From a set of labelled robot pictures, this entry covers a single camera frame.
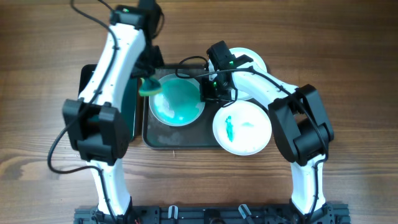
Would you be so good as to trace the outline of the green yellow sponge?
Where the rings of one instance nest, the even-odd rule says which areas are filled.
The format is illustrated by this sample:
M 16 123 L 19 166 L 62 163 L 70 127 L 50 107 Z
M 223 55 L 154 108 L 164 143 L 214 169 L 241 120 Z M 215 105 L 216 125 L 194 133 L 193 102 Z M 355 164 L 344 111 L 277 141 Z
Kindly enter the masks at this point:
M 162 91 L 160 82 L 154 78 L 141 78 L 141 87 L 139 94 L 141 96 L 153 96 Z

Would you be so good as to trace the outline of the white plate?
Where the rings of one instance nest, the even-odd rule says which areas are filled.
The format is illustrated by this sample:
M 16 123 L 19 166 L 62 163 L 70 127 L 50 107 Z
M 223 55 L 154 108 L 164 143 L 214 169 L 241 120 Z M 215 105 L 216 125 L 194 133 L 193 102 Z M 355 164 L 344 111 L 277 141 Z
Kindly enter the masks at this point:
M 253 61 L 263 70 L 263 71 L 267 71 L 267 66 L 265 61 L 263 61 L 263 59 L 261 58 L 261 56 L 259 54 L 257 54 L 256 52 L 247 49 L 247 48 L 243 48 L 243 47 L 235 47 L 235 48 L 231 48 L 229 50 L 236 58 L 242 56 L 242 55 L 247 55 L 248 57 L 252 58 Z M 238 90 L 238 100 L 250 100 L 251 97 L 243 91 Z
M 167 126 L 186 126 L 200 117 L 205 109 L 200 83 L 168 74 L 159 79 L 162 91 L 149 97 L 149 108 L 155 118 Z
M 260 152 L 268 145 L 272 135 L 267 113 L 254 103 L 241 100 L 220 108 L 212 128 L 217 143 L 238 156 Z

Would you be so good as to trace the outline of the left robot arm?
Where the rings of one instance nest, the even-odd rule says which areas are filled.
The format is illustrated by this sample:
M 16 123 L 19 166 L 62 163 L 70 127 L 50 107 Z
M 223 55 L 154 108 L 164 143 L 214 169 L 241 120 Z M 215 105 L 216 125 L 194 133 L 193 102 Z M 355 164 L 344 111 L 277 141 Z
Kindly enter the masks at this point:
M 136 131 L 137 97 L 161 89 L 153 74 L 164 61 L 152 41 L 163 23 L 155 1 L 112 8 L 99 62 L 83 67 L 78 98 L 63 104 L 62 133 L 92 171 L 99 202 L 89 214 L 99 223 L 139 219 L 126 187 L 123 157 Z

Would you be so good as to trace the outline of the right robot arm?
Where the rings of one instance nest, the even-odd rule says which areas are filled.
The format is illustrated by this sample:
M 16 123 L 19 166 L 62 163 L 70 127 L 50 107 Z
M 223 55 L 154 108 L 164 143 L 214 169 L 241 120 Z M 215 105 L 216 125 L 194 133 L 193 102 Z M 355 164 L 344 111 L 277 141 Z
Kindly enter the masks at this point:
M 291 202 L 303 221 L 320 217 L 326 200 L 322 169 L 333 128 L 315 87 L 297 87 L 269 74 L 258 54 L 229 48 L 224 41 L 206 54 L 209 72 L 201 76 L 201 100 L 227 103 L 213 119 L 213 134 L 229 152 L 255 154 L 271 138 L 291 165 Z

